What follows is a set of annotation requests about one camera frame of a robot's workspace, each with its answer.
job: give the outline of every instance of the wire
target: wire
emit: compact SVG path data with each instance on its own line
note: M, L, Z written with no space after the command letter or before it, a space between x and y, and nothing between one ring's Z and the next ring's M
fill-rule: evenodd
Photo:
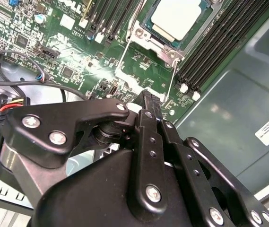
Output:
M43 69L38 65L38 63L36 63L34 60L32 60L26 54L21 53L21 52L18 52L18 51L13 51L13 50L3 50L3 51L0 51L0 55L1 54L5 54L5 53L14 53L14 54L21 55L24 58L27 58L33 65L36 66L36 68L41 72L42 77L45 79L45 73L44 73Z
M0 63L0 77L6 81L9 82L10 80L5 76L5 74L2 71L1 63ZM18 86L11 86L11 88L18 94L19 97L26 97L24 91L20 89Z
M173 74L172 74L172 78L171 78L171 81L170 81L170 86L169 86L169 90L168 90L168 93L166 95L166 98L165 98L165 101L164 102L167 102L168 101L168 98L169 98L169 95L170 95L170 91L171 91L171 87L172 87L172 83L173 83L173 79L174 79L174 76L176 74L176 69L177 69L177 63L179 62L180 60L178 58L174 59L173 63L172 63L172 67L174 66L174 70L173 70Z
M66 99L66 93L65 93L65 91L63 89L60 89L60 91L61 91L61 94L62 94L62 100L65 103L67 101L67 99Z
M13 101L11 101L11 102L9 102L8 104L12 104L12 103L22 103L22 102L24 102L24 99L17 99L17 100L13 100Z
M6 110L6 109L9 109L9 108L13 108L13 107L17 107L17 106L23 106L22 104L16 104L16 103L13 103L13 104L7 104L7 105L4 105L0 108L0 112Z
M83 93L81 93L80 91L73 89L73 88L70 88L70 87L58 85L55 83L49 83L49 82L41 83L39 81L15 81L15 82L0 81L0 86L29 86L29 85L56 87L56 88L59 88L59 89L65 90L65 91L69 91L69 92L75 94L76 96L80 97L81 99L86 100L86 96Z

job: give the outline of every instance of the microchip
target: microchip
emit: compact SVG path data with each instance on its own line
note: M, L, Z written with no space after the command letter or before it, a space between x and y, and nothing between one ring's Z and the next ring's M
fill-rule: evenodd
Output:
M72 74L73 74L73 70L69 69L68 67L65 67L63 69L62 75L64 77L70 78L72 76Z
M26 48L27 44L28 44L28 39L19 34L16 39L16 45L22 48Z
M99 53L96 54L96 56L97 56L98 59L101 59L104 56L104 54L99 52Z
M46 12L46 6L42 4L38 4L35 9L38 13L44 14Z

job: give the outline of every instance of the electronic component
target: electronic component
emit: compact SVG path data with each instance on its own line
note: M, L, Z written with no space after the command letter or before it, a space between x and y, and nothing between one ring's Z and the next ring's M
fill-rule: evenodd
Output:
M35 22L39 25L44 24L47 18L44 14L35 15Z
M63 69L62 75L63 75L64 77L66 77L66 78L71 78L72 74L73 74L73 70L71 70L70 68L65 67L65 68Z
M28 39L19 34L17 36L15 44L18 45L19 47L26 48L26 46L28 44Z
M151 17L152 29L170 42L181 41L200 16L200 3L201 0L161 0Z
M19 0L9 0L9 5L16 6L19 4Z
M35 10L40 14L44 14L46 12L46 6L43 4L38 4Z
M108 81L107 81L107 80L103 80L103 81L101 82L101 84L100 84L100 89L103 90L103 91L105 91L105 90L108 89L108 87L109 87L109 83L108 83Z

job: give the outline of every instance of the yellow wire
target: yellow wire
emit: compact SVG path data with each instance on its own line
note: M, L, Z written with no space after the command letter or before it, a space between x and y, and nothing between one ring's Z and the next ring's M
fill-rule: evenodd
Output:
M7 104L11 104L11 103L21 103L21 102L24 102L24 99L17 99L17 100L13 100L11 101L10 103L7 103Z

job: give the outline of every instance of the capacitor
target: capacitor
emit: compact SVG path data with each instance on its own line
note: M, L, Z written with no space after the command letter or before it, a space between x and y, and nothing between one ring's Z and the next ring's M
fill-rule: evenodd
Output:
M35 15L35 22L39 25L44 24L47 20L47 17L44 14Z

